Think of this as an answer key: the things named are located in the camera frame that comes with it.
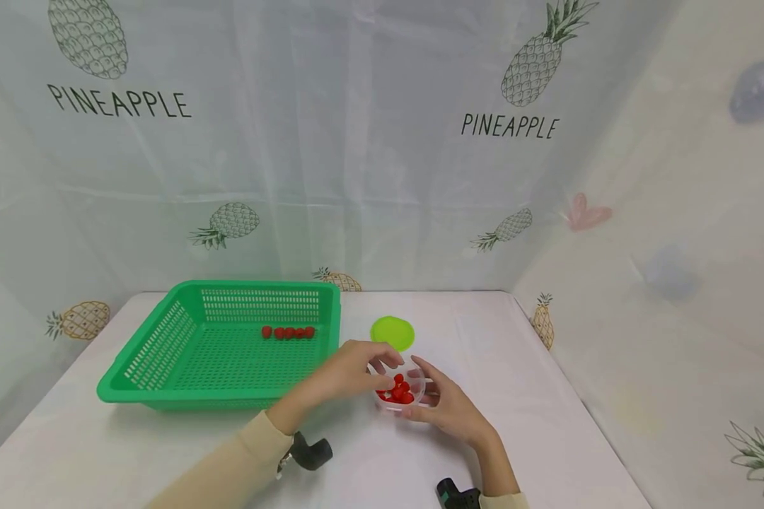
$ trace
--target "pineapple print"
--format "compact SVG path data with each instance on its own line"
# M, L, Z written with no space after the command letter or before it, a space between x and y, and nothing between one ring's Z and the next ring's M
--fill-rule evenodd
M501 93L515 106L527 106L538 98L555 75L563 53L563 43L577 37L573 32L588 25L582 18L597 5L581 5L580 0L566 0L552 9L546 4L546 32L532 37L512 58L501 81Z
M479 235L478 240L470 242L478 247L478 252L492 251L493 246L498 241L506 242L514 239L521 231L532 226L532 211L530 209L521 209L512 214L509 218L501 221L495 231L485 235Z
M736 423L730 423L736 436L725 435L730 445L739 452L730 459L734 465L747 468L748 481L764 482L764 434L756 428L755 436L741 429Z
M357 280L340 272L330 272L328 267L320 267L317 272L313 272L311 275L315 279L323 281L323 283L335 284L341 291L362 291L362 287L357 283Z
M62 54L79 69L105 80L125 74L125 33L107 1L50 0L48 20Z
M538 307L536 307L532 320L530 320L532 328L534 328L547 350L552 349L552 343L555 342L555 328L552 326L552 317L549 316L550 302L552 302L551 295L547 293L540 294Z
M257 228L260 218L245 204L222 205L209 219L209 228L200 228L190 239L192 245L204 245L207 250L218 246L226 248L226 239L245 237Z
M52 311L45 321L48 323L46 336L56 339L60 334L65 334L73 339L90 341L108 325L110 306L98 300L87 300L62 314Z

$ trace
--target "cherry tomato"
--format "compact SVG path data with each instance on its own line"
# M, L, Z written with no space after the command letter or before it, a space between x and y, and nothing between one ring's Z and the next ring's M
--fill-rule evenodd
M394 402L400 403L402 402L402 398L407 394L402 387L394 387L394 389L390 392L391 397L393 398Z

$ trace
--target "hand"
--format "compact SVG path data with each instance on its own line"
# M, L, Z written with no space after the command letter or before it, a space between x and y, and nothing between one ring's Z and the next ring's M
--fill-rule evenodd
M482 493L486 497L500 497L520 493L521 487L512 472L504 443L489 421L475 408L456 382L428 361L413 356L413 361L432 379L422 397L423 406L405 408L405 419L436 425L448 435L473 447L482 470Z
M275 428L293 435L308 413L324 402L393 389L396 382L384 375L383 363L394 369L405 362L390 344L346 341L317 371L268 409L266 416ZM368 364L378 375L368 372Z
M475 408L456 382L448 378L435 365L413 356L413 361L432 379L428 382L421 404L405 408L402 417L420 423L434 424L453 438L478 449L493 439L495 429Z
M387 343L346 341L332 357L303 382L311 386L309 396L318 403L332 399L356 396L368 391L391 390L396 385L386 369L405 363L396 349ZM378 373L368 373L368 364Z

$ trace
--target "green basket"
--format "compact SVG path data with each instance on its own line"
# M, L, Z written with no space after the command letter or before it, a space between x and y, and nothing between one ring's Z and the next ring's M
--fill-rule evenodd
M312 339L262 328L312 326ZM338 347L330 283L187 281L169 291L97 386L108 403L154 409L267 408Z

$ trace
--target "sleeve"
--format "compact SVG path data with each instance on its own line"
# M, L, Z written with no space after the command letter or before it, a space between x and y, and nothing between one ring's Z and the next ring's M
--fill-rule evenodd
M277 475L291 436L260 412L147 505L149 509L241 509Z
M530 509L530 504L526 502L526 495L523 493L501 497L482 495L478 498L478 503L482 509Z

